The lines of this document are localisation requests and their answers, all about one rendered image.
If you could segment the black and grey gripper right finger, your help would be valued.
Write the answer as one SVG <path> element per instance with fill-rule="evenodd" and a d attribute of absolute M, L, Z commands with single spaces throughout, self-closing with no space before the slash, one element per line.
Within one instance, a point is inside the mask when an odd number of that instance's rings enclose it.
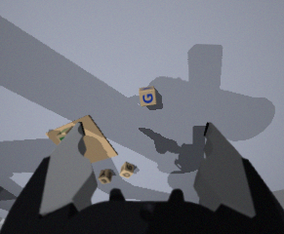
<path fill-rule="evenodd" d="M 206 158 L 193 183 L 198 204 L 240 234 L 284 234 L 284 210 L 250 161 L 211 122 L 204 136 Z"/>

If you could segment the tan flat mat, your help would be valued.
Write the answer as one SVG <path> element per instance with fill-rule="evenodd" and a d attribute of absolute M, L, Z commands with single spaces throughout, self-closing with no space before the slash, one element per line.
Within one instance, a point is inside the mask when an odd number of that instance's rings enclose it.
<path fill-rule="evenodd" d="M 71 126 L 74 127 L 77 122 L 83 123 L 86 134 L 83 139 L 87 148 L 84 156 L 89 158 L 91 163 L 95 163 L 118 155 L 90 115 L 84 116 L 80 119 L 49 131 L 45 133 L 45 135 L 55 145 L 58 145 L 60 141 L 56 138 L 56 135 L 65 128 Z"/>

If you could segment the tan letter block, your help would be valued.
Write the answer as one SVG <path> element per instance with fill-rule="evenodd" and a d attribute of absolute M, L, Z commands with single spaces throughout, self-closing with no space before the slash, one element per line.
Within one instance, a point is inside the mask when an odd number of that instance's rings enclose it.
<path fill-rule="evenodd" d="M 98 180 L 102 183 L 110 183 L 112 179 L 113 173 L 110 171 L 110 169 L 102 170 L 100 172 Z"/>
<path fill-rule="evenodd" d="M 156 94 L 153 86 L 139 89 L 141 106 L 149 106 L 156 104 Z"/>
<path fill-rule="evenodd" d="M 120 175 L 129 178 L 134 173 L 134 165 L 125 162 L 121 167 Z"/>
<path fill-rule="evenodd" d="M 60 131 L 57 135 L 56 135 L 56 138 L 61 141 L 66 135 L 67 133 L 72 129 L 73 127 L 68 127 L 68 128 L 65 128 L 63 129 L 62 131 Z"/>

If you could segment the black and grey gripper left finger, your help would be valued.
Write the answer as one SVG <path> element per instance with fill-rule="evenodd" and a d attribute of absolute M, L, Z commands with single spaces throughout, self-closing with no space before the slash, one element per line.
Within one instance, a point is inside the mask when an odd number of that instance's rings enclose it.
<path fill-rule="evenodd" d="M 12 205 L 0 234 L 55 234 L 71 217 L 92 205 L 98 183 L 77 122 L 42 160 Z"/>

